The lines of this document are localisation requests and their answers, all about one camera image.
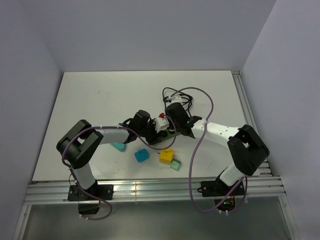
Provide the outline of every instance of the white wall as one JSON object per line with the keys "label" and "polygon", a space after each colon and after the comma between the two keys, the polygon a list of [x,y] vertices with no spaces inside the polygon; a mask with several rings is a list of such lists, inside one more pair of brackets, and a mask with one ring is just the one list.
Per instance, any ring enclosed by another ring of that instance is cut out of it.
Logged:
{"label": "white wall", "polygon": [[320,1],[277,0],[243,81],[302,237],[320,237]]}
{"label": "white wall", "polygon": [[20,0],[60,68],[240,70],[275,0]]}
{"label": "white wall", "polygon": [[0,2],[0,238],[11,239],[61,72],[21,3]]}

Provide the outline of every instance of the metal frame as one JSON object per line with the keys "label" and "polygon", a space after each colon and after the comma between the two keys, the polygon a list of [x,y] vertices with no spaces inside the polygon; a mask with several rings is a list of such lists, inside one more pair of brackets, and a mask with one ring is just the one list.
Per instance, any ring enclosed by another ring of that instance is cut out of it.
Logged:
{"label": "metal frame", "polygon": [[[203,199],[197,192],[201,181],[214,180],[214,177],[194,178],[193,194],[195,199]],[[151,179],[151,180],[108,180],[98,181],[98,184],[112,184],[113,198],[110,203],[124,202],[159,202],[189,200],[188,179]],[[48,204],[78,204],[77,201],[67,201],[69,193],[68,181],[48,182],[29,185],[24,204],[48,205]],[[285,189],[280,177],[249,177],[248,197],[285,196]],[[82,203],[94,203],[98,201],[82,201]]]}
{"label": "metal frame", "polygon": [[[241,81],[240,72],[232,72],[235,87],[240,99],[242,111],[246,122],[257,127],[249,106],[247,96]],[[252,197],[274,197],[280,199],[285,215],[286,223],[292,239],[300,239],[297,228],[294,224],[290,208],[286,202],[286,192],[283,187],[281,178],[273,176],[268,161],[266,160],[259,168],[260,176],[248,178],[247,196]],[[214,177],[194,178],[192,179],[195,199],[203,199],[202,195],[197,192],[197,187],[201,181],[213,180]],[[98,184],[113,184],[114,194],[111,203],[123,202],[152,202],[152,201],[181,201],[189,200],[189,189],[187,178],[175,179],[149,179],[149,180],[99,180]],[[68,181],[56,182],[34,182],[27,188],[24,198],[21,214],[14,233],[14,240],[23,238],[29,213],[32,205],[58,205],[58,204],[78,204],[78,202],[68,202],[69,192]],[[96,201],[84,201],[83,203],[94,203]]]}
{"label": "metal frame", "polygon": [[26,226],[28,223],[29,219],[29,214],[31,211],[31,205],[23,205],[20,216],[18,219],[18,222],[15,227],[14,235],[13,235],[13,240],[22,240],[25,234]]}
{"label": "metal frame", "polygon": [[[232,72],[234,84],[235,84],[235,87],[236,87],[236,90],[238,92],[238,96],[239,96],[239,99],[240,99],[240,102],[241,102],[243,115],[244,115],[245,121],[249,125],[251,125],[256,130],[256,132],[258,132],[256,123],[255,123],[255,120],[254,120],[254,116],[253,116],[253,114],[251,112],[249,101],[248,101],[248,98],[247,98],[247,95],[246,95],[246,92],[245,92],[245,89],[244,89],[244,85],[242,83],[240,75],[241,75],[240,71],[233,71]],[[286,225],[287,225],[289,233],[290,233],[290,238],[292,240],[300,240],[301,236],[299,234],[299,231],[298,231],[294,216],[293,216],[293,214],[291,212],[291,208],[290,208],[289,203],[288,203],[287,195],[279,196],[278,198],[279,198],[279,202],[280,202],[280,205],[281,205],[281,208],[282,208],[282,212],[283,212],[283,216],[284,216]]]}

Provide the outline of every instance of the white table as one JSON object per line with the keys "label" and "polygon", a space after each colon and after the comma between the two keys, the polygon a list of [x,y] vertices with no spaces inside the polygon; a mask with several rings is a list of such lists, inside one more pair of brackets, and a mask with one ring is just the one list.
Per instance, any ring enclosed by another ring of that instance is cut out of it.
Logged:
{"label": "white table", "polygon": [[[93,126],[114,126],[133,117],[140,109],[156,117],[164,112],[164,87],[181,89],[191,86],[207,91],[212,97],[214,110],[210,122],[232,127],[245,124],[230,71],[66,72],[32,180],[60,181],[69,178],[70,172],[61,163],[56,144],[79,120],[85,119]],[[185,93],[193,96],[191,114],[206,117],[210,110],[208,98],[192,89]],[[165,147],[171,140],[156,146]],[[109,144],[99,146],[90,165],[98,180],[186,178],[197,141],[186,136],[177,137],[172,148],[182,161],[178,171],[160,163],[158,151],[145,147],[138,139],[127,144],[125,152]],[[150,158],[137,162],[134,153],[138,148],[147,148]],[[232,157],[227,148],[204,140],[195,156],[192,176],[216,177],[230,163]]]}

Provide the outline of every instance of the black cable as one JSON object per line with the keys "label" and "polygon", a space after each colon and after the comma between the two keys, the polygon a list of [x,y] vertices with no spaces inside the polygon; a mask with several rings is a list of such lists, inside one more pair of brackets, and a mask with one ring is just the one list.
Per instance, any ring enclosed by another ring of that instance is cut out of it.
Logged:
{"label": "black cable", "polygon": [[[169,102],[169,96],[165,96],[165,90],[166,90],[166,89],[169,89],[169,90],[172,90],[172,91],[175,91],[175,92],[178,91],[178,90],[176,90],[176,89],[174,89],[174,88],[172,88],[172,87],[165,87],[165,88],[162,90],[162,100],[163,100],[163,102],[164,102],[164,108],[167,107],[167,103]],[[184,92],[180,92],[180,93],[178,93],[178,95],[179,95],[182,99],[186,100],[186,101],[182,102],[182,106],[187,105],[185,111],[186,111],[186,112],[189,114],[189,116],[191,117],[192,115],[191,115],[191,113],[190,113],[190,108],[192,107],[192,100],[193,100],[194,98],[193,98],[192,96],[190,96],[189,94],[186,94],[186,93],[184,93]]]}
{"label": "black cable", "polygon": [[199,187],[196,191],[197,191],[198,193],[202,194],[203,192],[202,192],[202,191],[199,191],[200,189],[202,190],[202,186]]}
{"label": "black cable", "polygon": [[132,118],[128,118],[127,120],[123,121],[123,124],[127,124],[131,120],[132,120]]}
{"label": "black cable", "polygon": [[70,174],[70,176],[69,176],[69,180],[68,180],[68,181],[69,181],[69,184],[70,184],[70,187],[71,187],[71,182],[70,182],[71,175],[72,175],[72,174]]}

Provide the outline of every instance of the mint green cube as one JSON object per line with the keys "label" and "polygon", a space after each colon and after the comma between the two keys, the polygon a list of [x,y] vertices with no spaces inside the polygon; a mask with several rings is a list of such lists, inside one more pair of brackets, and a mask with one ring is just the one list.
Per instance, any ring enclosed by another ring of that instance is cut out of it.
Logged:
{"label": "mint green cube", "polygon": [[170,164],[170,168],[178,171],[178,169],[180,168],[181,162],[180,161],[175,161],[176,159],[173,159],[171,164]]}

